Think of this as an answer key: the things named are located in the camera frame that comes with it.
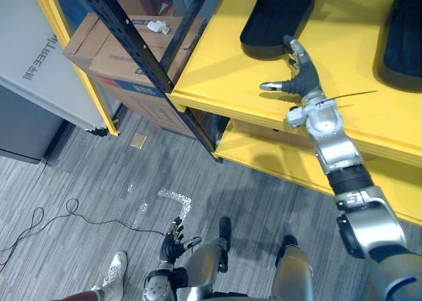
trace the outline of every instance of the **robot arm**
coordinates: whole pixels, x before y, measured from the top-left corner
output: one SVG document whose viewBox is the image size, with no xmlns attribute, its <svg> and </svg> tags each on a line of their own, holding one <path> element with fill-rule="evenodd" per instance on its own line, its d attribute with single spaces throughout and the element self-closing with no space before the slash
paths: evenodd
<svg viewBox="0 0 422 301">
<path fill-rule="evenodd" d="M 406 249 L 396 215 L 370 173 L 353 141 L 346 135 L 334 99 L 325 97 L 309 54 L 295 39 L 284 42 L 299 71 L 290 81 L 262 83 L 263 90 L 299 94 L 303 107 L 287 114 L 292 127 L 306 125 L 315 155 L 334 191 L 337 218 L 347 252 L 369 264 L 378 294 L 385 300 L 420 300 L 422 257 Z"/>
<path fill-rule="evenodd" d="M 171 223 L 160 248 L 160 262 L 156 270 L 151 271 L 145 280 L 144 301 L 175 301 L 177 288 L 187 286 L 187 274 L 184 268 L 175 268 L 176 259 L 189 248 L 198 245 L 201 237 L 181 243 L 183 238 L 182 220 L 177 217 Z"/>
</svg>

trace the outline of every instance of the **white tissue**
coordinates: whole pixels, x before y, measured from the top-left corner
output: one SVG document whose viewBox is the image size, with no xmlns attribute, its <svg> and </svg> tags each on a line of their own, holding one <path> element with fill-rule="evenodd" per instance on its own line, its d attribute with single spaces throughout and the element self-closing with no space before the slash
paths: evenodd
<svg viewBox="0 0 422 301">
<path fill-rule="evenodd" d="M 166 22 L 162 22 L 160 20 L 157 20 L 156 22 L 153 22 L 150 20 L 148 22 L 147 27 L 151 29 L 153 32 L 162 32 L 163 34 L 167 35 L 170 31 L 169 26 L 167 26 Z"/>
</svg>

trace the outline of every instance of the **white sneaker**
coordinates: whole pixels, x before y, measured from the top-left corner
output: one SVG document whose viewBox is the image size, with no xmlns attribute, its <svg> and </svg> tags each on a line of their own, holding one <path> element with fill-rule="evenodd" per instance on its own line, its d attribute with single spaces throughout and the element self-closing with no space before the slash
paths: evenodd
<svg viewBox="0 0 422 301">
<path fill-rule="evenodd" d="M 102 290 L 104 301 L 120 301 L 123 297 L 123 277 L 127 268 L 127 255 L 119 251 L 114 255 L 102 286 L 94 286 L 91 290 Z"/>
</svg>

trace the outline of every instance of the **black wire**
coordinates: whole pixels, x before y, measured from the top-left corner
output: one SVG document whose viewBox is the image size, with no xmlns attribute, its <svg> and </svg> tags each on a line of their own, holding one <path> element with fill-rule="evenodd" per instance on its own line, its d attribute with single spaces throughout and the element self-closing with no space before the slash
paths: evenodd
<svg viewBox="0 0 422 301">
<path fill-rule="evenodd" d="M 74 209 L 70 209 L 70 202 L 74 201 L 75 202 L 75 208 Z M 28 238 L 34 235 L 39 234 L 40 232 L 42 232 L 43 230 L 45 230 L 45 228 L 50 225 L 53 221 L 59 219 L 59 218 L 65 218 L 65 217 L 69 217 L 69 216 L 74 216 L 74 217 L 80 217 L 82 220 L 84 220 L 85 222 L 87 222 L 88 224 L 93 224 L 93 225 L 103 225 L 103 224 L 109 224 L 109 223 L 119 223 L 120 225 L 128 228 L 129 230 L 133 230 L 135 232 L 145 232 L 145 233 L 155 233 L 155 234 L 159 234 L 161 236 L 166 236 L 164 233 L 158 232 L 157 230 L 140 230 L 138 228 L 133 228 L 131 226 L 129 226 L 129 224 L 127 224 L 126 222 L 122 221 L 122 220 L 107 220 L 104 222 L 92 222 L 91 220 L 89 220 L 88 218 L 86 218 L 84 215 L 78 214 L 76 213 L 76 210 L 79 208 L 79 200 L 78 199 L 69 199 L 66 202 L 66 210 L 68 212 L 68 214 L 66 215 L 58 215 L 56 217 L 53 217 L 51 220 L 49 220 L 43 227 L 41 227 L 37 232 L 35 233 L 31 233 L 31 231 L 37 227 L 38 225 L 40 225 L 44 219 L 44 208 L 42 207 L 36 207 L 34 209 L 34 211 L 32 212 L 32 220 L 31 220 L 31 226 L 28 227 L 26 230 L 24 230 L 23 232 L 21 232 L 19 234 L 19 236 L 17 237 L 17 239 L 15 240 L 15 242 L 8 248 L 4 248 L 0 251 L 8 251 L 10 250 L 9 255 L 6 258 L 6 261 L 4 263 L 0 263 L 0 273 L 4 270 L 4 268 L 6 267 L 6 265 L 9 263 L 9 261 L 11 260 L 11 257 L 13 255 L 13 253 L 16 250 L 16 247 L 18 246 L 19 242 L 21 240 L 23 240 L 24 238 Z M 36 213 L 37 211 L 41 211 L 41 218 L 38 222 L 35 222 L 35 217 L 36 217 Z"/>
</svg>

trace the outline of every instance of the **black metal frame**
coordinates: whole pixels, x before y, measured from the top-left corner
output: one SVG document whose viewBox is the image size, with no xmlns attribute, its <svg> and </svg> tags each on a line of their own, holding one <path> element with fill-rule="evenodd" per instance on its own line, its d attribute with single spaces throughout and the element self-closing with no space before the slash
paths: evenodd
<svg viewBox="0 0 422 301">
<path fill-rule="evenodd" d="M 171 93 L 174 87 L 174 84 L 167 75 L 167 71 L 205 0 L 193 0 L 179 28 L 176 30 L 175 36 L 166 49 L 161 62 L 158 62 L 154 57 L 154 54 L 117 0 L 86 1 L 125 48 L 134 62 L 142 69 L 154 86 L 160 90 L 170 106 L 181 116 L 181 119 L 195 134 L 205 149 L 214 159 L 217 159 L 212 154 L 216 150 L 216 135 L 212 135 L 212 137 L 207 136 L 205 130 L 201 127 L 189 108 L 186 108 L 185 112 L 179 112 L 166 96 L 166 93 Z"/>
</svg>

